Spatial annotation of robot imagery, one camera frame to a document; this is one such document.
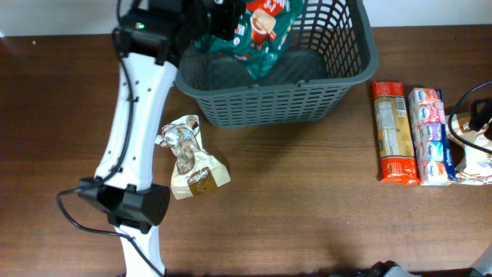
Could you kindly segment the beige brown snack bag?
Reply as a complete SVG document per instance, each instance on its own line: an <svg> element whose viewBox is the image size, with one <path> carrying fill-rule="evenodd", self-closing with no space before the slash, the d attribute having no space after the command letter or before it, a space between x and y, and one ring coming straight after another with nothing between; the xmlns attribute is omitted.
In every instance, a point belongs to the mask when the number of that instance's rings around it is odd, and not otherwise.
<svg viewBox="0 0 492 277"><path fill-rule="evenodd" d="M171 175L177 200L207 194L231 181L227 167L203 148L197 115L185 115L163 126L155 144L169 148L177 158Z"/></svg>
<svg viewBox="0 0 492 277"><path fill-rule="evenodd" d="M469 121L469 112L459 113L453 117L450 126L462 139L482 148L491 150L491 140L484 137L487 125L479 132L475 132L470 129ZM457 165L455 165L457 183L461 185L490 185L491 155L476 150L459 141L449 131L448 125L446 125L446 132L447 138L464 150L464 157Z"/></svg>

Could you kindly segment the orange biscuit package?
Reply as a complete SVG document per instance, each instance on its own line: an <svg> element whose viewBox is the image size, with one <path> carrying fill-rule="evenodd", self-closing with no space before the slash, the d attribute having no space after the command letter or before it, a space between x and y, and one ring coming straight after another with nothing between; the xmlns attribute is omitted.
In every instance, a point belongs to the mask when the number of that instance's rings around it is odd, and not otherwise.
<svg viewBox="0 0 492 277"><path fill-rule="evenodd" d="M373 82L374 114L383 182L417 185L417 162L403 84Z"/></svg>

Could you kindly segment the green Nescafe coffee bag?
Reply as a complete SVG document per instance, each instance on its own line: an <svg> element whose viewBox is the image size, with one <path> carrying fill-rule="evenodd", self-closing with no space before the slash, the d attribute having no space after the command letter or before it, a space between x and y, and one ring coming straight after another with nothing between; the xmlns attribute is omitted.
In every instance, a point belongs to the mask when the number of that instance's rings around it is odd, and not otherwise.
<svg viewBox="0 0 492 277"><path fill-rule="evenodd" d="M229 55L244 65L254 80L259 80L287 49L292 25L303 11L303 0L247 1L232 40L205 35L195 43L195 49L209 55Z"/></svg>

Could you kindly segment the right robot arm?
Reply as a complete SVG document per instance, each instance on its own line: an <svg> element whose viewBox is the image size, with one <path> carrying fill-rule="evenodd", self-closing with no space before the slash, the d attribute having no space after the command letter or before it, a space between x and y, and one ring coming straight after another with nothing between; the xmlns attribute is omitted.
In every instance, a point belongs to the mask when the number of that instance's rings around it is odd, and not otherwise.
<svg viewBox="0 0 492 277"><path fill-rule="evenodd" d="M491 98L475 100L470 107L468 127L474 132L484 131L484 138L491 140ZM408 272L396 262L377 262L361 276L414 277L414 276L491 276L491 246L470 268L449 269L430 272Z"/></svg>

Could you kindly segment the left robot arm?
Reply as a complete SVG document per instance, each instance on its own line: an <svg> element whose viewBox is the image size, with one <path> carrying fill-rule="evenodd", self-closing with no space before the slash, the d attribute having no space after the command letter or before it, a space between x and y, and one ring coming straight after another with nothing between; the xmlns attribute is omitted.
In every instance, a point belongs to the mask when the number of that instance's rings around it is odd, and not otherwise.
<svg viewBox="0 0 492 277"><path fill-rule="evenodd" d="M118 100L105 153L76 194L107 216L120 238L127 276L163 276L158 227L170 189L153 182L155 137L179 62L204 35L230 41L243 1L137 1L111 35L120 64Z"/></svg>

